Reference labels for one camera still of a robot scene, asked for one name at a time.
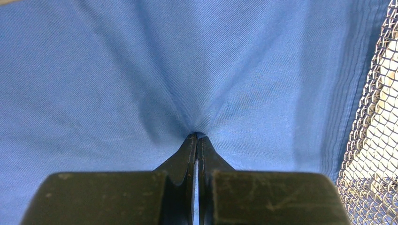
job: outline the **blue cloth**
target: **blue cloth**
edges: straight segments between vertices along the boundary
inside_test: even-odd
[[[237,169],[335,179],[387,4],[0,7],[0,224],[51,173],[152,170],[193,132]]]

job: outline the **blue fabric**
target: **blue fabric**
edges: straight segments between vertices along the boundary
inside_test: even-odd
[[[335,179],[387,4],[0,7],[0,224],[51,173],[152,170],[193,132],[237,169]]]

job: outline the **metal mesh basket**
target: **metal mesh basket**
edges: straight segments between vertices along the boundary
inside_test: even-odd
[[[398,225],[397,42],[398,0],[392,0],[337,179],[352,224]]]

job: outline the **metal wire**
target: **metal wire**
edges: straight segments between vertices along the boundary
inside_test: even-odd
[[[352,224],[398,225],[398,0],[387,9],[337,189]]]

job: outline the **wire mesh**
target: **wire mesh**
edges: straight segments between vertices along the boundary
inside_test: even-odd
[[[392,0],[337,179],[352,224],[398,225],[397,22]]]

